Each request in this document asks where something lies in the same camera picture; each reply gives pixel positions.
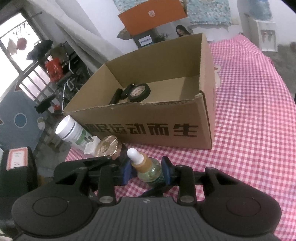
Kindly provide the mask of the gold lid cosmetic jar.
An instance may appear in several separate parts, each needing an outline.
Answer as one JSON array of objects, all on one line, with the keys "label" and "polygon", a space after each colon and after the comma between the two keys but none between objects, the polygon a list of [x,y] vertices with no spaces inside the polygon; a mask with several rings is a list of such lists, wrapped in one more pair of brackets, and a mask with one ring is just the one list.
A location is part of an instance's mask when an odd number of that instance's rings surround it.
[{"label": "gold lid cosmetic jar", "polygon": [[115,135],[106,136],[95,149],[95,157],[104,156],[110,156],[113,161],[122,163],[126,156],[126,146]]}]

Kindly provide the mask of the green dropper bottle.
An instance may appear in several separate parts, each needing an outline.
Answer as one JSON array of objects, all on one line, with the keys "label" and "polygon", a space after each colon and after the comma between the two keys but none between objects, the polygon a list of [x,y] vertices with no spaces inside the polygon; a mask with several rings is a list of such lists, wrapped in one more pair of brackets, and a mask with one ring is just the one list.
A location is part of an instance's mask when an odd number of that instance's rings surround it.
[{"label": "green dropper bottle", "polygon": [[132,162],[132,166],[137,171],[138,178],[151,187],[165,184],[161,163],[155,159],[139,152],[135,148],[127,150],[127,156]]}]

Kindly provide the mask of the white supplement bottle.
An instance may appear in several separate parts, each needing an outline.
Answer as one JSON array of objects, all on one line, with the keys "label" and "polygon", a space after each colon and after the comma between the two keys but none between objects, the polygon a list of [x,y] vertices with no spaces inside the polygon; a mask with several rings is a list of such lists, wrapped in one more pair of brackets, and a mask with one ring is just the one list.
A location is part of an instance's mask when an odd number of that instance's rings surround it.
[{"label": "white supplement bottle", "polygon": [[88,143],[93,142],[90,133],[69,115],[59,122],[55,134],[81,152],[84,152]]}]

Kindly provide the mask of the black gold lipstick tube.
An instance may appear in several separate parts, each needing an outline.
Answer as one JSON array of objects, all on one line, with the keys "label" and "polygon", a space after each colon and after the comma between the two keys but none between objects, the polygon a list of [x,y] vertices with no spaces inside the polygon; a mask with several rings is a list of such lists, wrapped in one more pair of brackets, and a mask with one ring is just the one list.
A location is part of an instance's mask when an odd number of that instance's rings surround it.
[{"label": "black gold lipstick tube", "polygon": [[119,103],[119,101],[121,100],[122,92],[123,92],[123,90],[120,89],[120,88],[118,88],[118,89],[115,91],[115,93],[114,93],[114,95],[113,95],[111,101],[109,102],[109,104],[111,105],[111,104],[117,104],[117,103]]}]

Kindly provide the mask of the black oval case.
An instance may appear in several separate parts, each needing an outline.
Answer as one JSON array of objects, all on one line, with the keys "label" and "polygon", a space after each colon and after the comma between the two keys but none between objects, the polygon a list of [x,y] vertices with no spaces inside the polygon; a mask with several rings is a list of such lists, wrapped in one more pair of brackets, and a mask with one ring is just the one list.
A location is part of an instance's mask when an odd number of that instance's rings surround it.
[{"label": "black oval case", "polygon": [[135,85],[134,84],[130,84],[128,85],[121,93],[121,100],[127,99],[129,93],[134,89]]}]

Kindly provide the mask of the black electrical tape roll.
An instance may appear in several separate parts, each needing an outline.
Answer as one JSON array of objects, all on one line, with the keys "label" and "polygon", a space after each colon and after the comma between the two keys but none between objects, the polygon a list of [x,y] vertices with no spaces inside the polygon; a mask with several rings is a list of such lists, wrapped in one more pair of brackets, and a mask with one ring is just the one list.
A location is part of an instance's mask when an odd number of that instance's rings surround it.
[{"label": "black electrical tape roll", "polygon": [[140,102],[145,100],[151,93],[151,89],[147,84],[136,85],[128,94],[128,100],[132,102]]}]

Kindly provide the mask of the white power adapter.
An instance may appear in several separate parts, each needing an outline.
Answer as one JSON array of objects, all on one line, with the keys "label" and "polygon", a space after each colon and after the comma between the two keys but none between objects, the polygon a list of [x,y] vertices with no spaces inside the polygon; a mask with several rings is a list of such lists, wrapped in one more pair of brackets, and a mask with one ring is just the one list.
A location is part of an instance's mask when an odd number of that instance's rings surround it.
[{"label": "white power adapter", "polygon": [[100,138],[97,136],[91,137],[92,141],[88,142],[84,149],[84,155],[88,158],[93,158],[96,156],[96,149],[101,142]]}]

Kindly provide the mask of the red white checkered tablecloth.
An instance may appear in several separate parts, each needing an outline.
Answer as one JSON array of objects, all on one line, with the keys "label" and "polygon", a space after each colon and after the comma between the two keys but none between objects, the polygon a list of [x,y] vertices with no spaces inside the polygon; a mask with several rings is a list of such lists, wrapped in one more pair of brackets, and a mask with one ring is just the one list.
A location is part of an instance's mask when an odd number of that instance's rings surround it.
[{"label": "red white checkered tablecloth", "polygon": [[216,81],[213,147],[126,145],[195,170],[217,168],[267,193],[282,210],[276,236],[295,240],[295,102],[272,61],[245,36],[209,46]]}]

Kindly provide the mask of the blue play mat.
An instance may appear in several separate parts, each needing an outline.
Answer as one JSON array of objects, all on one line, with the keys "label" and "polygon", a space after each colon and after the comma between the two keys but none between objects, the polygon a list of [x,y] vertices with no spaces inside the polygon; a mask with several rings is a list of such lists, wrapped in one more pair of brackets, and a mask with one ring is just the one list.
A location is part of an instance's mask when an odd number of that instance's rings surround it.
[{"label": "blue play mat", "polygon": [[30,147],[35,150],[43,130],[35,103],[22,91],[10,91],[1,101],[1,149]]}]

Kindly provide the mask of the brown cardboard box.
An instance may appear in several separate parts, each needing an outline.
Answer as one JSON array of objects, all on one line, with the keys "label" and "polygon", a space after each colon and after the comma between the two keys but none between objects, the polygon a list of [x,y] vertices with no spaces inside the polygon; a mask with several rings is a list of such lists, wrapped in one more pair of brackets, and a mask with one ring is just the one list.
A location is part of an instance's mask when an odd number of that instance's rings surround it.
[{"label": "brown cardboard box", "polygon": [[[115,91],[147,84],[143,101],[109,104]],[[215,71],[204,34],[156,43],[103,64],[65,107],[100,138],[125,143],[211,149],[215,132]]]}]

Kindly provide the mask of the wheelchair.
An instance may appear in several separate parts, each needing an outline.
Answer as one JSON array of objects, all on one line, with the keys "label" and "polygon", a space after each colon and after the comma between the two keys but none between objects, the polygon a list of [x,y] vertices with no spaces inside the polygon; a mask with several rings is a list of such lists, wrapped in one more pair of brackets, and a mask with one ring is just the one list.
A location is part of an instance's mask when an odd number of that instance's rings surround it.
[{"label": "wheelchair", "polygon": [[68,42],[63,42],[49,51],[48,61],[59,58],[64,76],[55,85],[55,95],[60,108],[64,109],[74,95],[90,78],[92,72],[72,49]]}]

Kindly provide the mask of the red plastic bag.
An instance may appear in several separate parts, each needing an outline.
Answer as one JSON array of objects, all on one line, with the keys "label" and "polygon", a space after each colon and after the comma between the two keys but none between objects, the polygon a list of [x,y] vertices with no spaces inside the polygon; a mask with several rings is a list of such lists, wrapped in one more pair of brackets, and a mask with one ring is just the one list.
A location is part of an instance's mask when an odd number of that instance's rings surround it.
[{"label": "red plastic bag", "polygon": [[63,76],[63,68],[59,58],[54,58],[45,64],[51,82],[59,81]]}]

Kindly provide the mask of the orange Philips box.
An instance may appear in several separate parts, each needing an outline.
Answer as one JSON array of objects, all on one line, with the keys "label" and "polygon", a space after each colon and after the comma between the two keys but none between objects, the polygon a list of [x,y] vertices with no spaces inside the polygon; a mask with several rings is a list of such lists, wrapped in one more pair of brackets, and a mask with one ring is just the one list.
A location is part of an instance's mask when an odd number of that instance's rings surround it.
[{"label": "orange Philips box", "polygon": [[135,1],[118,15],[124,28],[121,40],[133,40],[138,48],[192,34],[186,1]]}]

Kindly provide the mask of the grey white curtain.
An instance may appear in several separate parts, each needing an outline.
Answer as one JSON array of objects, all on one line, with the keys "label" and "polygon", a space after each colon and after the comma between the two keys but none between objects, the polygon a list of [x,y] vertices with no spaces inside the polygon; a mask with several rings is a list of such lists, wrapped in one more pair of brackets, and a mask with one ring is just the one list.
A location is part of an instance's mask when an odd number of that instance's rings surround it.
[{"label": "grey white curtain", "polygon": [[29,1],[52,17],[66,41],[91,72],[123,53],[102,37],[78,1]]}]

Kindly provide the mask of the water dispenser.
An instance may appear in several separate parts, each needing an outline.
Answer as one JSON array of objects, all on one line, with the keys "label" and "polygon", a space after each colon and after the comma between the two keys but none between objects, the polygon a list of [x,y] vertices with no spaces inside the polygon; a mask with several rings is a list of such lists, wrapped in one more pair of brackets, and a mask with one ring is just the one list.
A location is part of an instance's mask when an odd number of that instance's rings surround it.
[{"label": "water dispenser", "polygon": [[276,23],[273,21],[269,1],[250,0],[249,13],[245,13],[251,41],[262,52],[277,52]]}]

